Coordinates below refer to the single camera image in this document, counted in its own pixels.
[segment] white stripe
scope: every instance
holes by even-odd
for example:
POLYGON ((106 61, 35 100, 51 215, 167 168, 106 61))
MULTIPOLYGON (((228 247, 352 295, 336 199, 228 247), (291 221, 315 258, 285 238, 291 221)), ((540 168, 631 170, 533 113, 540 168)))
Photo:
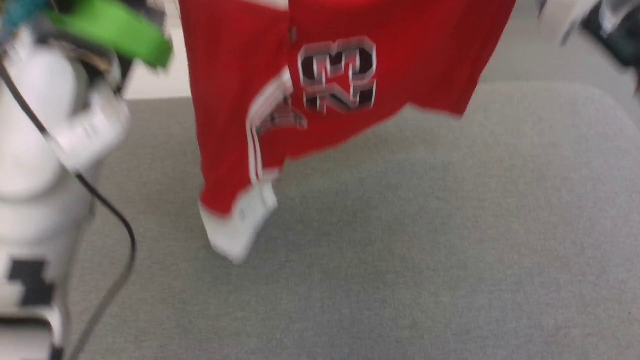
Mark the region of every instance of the white stripe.
POLYGON ((287 11, 289 9, 289 0, 245 0, 247 3, 255 3, 266 6, 268 8, 287 11))
POLYGON ((292 92, 293 80, 291 80, 289 69, 284 68, 255 97, 249 107, 247 121, 257 127, 278 106, 280 101, 292 92))
POLYGON ((246 139, 249 146, 249 178, 254 185, 264 175, 262 151, 255 128, 292 92, 291 74, 289 69, 285 68, 260 91, 249 107, 246 117, 246 139))
POLYGON ((262 168, 262 151, 260 149, 260 139, 258 139, 258 132, 256 132, 255 127, 252 127, 252 135, 255 144, 255 161, 258 180, 262 180, 262 176, 264 175, 264 169, 262 168))
POLYGON ((258 183, 258 177, 256 172, 255 161, 255 146, 253 144, 253 126, 250 123, 246 123, 246 143, 249 145, 249 179, 251 184, 258 183))

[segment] white wall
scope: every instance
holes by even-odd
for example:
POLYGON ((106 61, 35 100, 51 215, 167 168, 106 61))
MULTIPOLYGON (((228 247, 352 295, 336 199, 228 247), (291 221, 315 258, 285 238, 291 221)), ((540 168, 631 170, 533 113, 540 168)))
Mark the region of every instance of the white wall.
POLYGON ((154 72, 143 64, 137 63, 125 89, 127 99, 162 99, 191 95, 182 29, 179 26, 174 26, 170 33, 175 54, 169 68, 166 71, 154 72))

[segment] black marking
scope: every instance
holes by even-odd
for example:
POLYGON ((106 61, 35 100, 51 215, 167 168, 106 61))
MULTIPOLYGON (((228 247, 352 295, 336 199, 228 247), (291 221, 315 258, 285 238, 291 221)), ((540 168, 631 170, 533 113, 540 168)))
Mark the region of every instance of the black marking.
POLYGON ((64 351, 61 348, 53 347, 51 349, 50 360, 62 360, 63 353, 64 351))
POLYGON ((19 281, 25 288, 20 306, 48 306, 53 303, 56 286, 47 284, 43 275, 44 260, 13 260, 10 281, 19 281))

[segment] white fabric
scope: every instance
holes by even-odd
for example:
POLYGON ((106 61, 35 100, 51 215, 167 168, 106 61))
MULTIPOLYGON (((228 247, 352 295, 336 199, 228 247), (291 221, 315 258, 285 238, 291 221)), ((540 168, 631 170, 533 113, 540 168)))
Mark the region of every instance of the white fabric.
POLYGON ((289 9, 289 0, 245 0, 249 3, 256 3, 262 6, 286 11, 289 9))
POLYGON ((277 207, 273 185, 261 183, 238 198, 229 217, 218 217, 202 205, 200 214, 213 249, 240 265, 249 255, 262 225, 277 207))

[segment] red fabric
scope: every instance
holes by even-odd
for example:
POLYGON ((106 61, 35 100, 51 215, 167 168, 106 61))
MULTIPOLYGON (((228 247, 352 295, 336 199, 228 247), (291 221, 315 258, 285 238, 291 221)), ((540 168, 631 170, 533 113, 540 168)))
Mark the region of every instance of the red fabric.
POLYGON ((292 111, 306 121, 264 130, 265 168, 345 142, 410 102, 461 115, 515 1, 290 0, 287 11, 265 6, 269 0, 182 0, 203 204, 229 213, 251 185, 248 108, 282 69, 291 74, 292 111), (332 57, 314 57, 322 49, 332 57), (376 66, 362 74, 371 55, 376 66), (324 84, 309 82, 322 76, 324 84), (359 102, 351 87, 364 89, 359 102), (318 94, 329 96, 305 105, 318 94))

